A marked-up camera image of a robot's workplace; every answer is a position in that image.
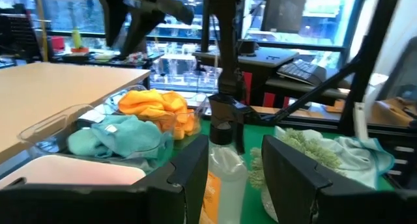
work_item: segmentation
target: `spray bottle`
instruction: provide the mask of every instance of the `spray bottle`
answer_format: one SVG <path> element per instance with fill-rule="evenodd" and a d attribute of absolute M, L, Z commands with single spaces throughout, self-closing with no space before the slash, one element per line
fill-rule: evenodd
<path fill-rule="evenodd" d="M 200 224 L 239 224 L 248 179 L 243 158 L 243 119 L 253 109 L 231 96 L 210 98 L 212 118 L 208 176 Z"/>

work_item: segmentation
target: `teal towel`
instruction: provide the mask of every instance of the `teal towel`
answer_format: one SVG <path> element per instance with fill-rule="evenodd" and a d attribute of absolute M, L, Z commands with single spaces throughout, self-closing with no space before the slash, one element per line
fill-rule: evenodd
<path fill-rule="evenodd" d="M 104 146 L 90 129 L 78 130 L 67 139 L 68 149 L 78 156 L 111 156 L 109 148 Z"/>
<path fill-rule="evenodd" d="M 154 123 L 133 115 L 110 115 L 91 125 L 91 131 L 104 146 L 124 158 L 158 159 L 158 147 L 164 142 Z"/>
<path fill-rule="evenodd" d="M 334 152 L 341 161 L 339 170 L 346 177 L 370 188 L 377 189 L 378 177 L 394 166 L 395 158 L 386 152 L 377 139 L 359 141 L 351 137 L 326 139 L 314 130 L 302 131 L 307 140 L 316 139 L 323 148 Z M 274 135 L 279 138 L 285 130 L 275 127 Z"/>

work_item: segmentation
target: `desk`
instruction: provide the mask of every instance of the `desk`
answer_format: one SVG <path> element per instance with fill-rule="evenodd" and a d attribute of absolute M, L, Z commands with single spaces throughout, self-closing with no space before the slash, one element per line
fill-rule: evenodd
<path fill-rule="evenodd" d="M 150 71 L 33 63 L 0 70 L 0 163 L 27 149 L 17 135 L 67 107 L 98 105 Z"/>
<path fill-rule="evenodd" d="M 202 122 L 202 133 L 208 135 L 210 131 L 210 122 L 204 120 Z M 244 161 L 250 168 L 250 162 L 252 157 L 250 156 L 250 150 L 253 147 L 260 147 L 262 145 L 262 138 L 264 135 L 273 135 L 273 127 L 264 127 L 264 126 L 252 126 L 245 125 L 244 128 L 244 142 L 246 147 L 246 153 L 243 155 Z M 335 138 L 339 135 L 333 133 L 324 133 L 326 138 Z M 379 189 L 380 190 L 392 190 L 391 185 L 385 181 L 382 177 L 379 179 Z M 242 207 L 242 216 L 240 219 L 241 224 L 253 224 L 253 223 L 275 223 L 272 218 L 268 216 L 265 212 L 262 202 L 261 202 L 261 192 L 257 189 L 254 189 L 250 186 L 249 182 L 246 184 L 246 191 L 243 200 Z"/>

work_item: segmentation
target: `green mat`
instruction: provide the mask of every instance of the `green mat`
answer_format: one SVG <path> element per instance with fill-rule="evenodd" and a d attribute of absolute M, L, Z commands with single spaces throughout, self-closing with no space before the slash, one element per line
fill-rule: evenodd
<path fill-rule="evenodd" d="M 202 122 L 202 133 L 208 135 L 210 131 L 210 122 L 204 120 Z M 272 127 L 264 127 L 264 126 L 252 126 L 252 125 L 245 125 L 244 129 L 244 143 L 246 154 L 243 155 L 243 158 L 250 169 L 250 162 L 251 156 L 249 151 L 253 147 L 261 147 L 262 145 L 262 138 L 264 135 L 273 135 L 274 128 Z M 340 135 L 334 133 L 324 133 L 324 137 L 328 139 L 333 139 Z M 392 190 L 393 187 L 380 177 L 379 179 L 379 189 L 380 190 Z M 242 217 L 240 222 L 242 224 L 253 224 L 253 223 L 275 223 L 275 221 L 269 217 L 269 215 L 265 212 L 262 202 L 261 202 L 261 192 L 257 189 L 253 189 L 249 182 L 246 184 L 246 191 L 245 197 L 243 200 L 243 207 L 242 207 Z"/>

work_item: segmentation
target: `wooden table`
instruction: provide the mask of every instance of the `wooden table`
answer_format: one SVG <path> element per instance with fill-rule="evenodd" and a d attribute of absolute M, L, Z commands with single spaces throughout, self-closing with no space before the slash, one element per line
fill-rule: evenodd
<path fill-rule="evenodd" d="M 0 70 L 0 163 L 27 149 L 17 135 L 77 104 L 96 106 L 149 70 L 34 63 Z"/>

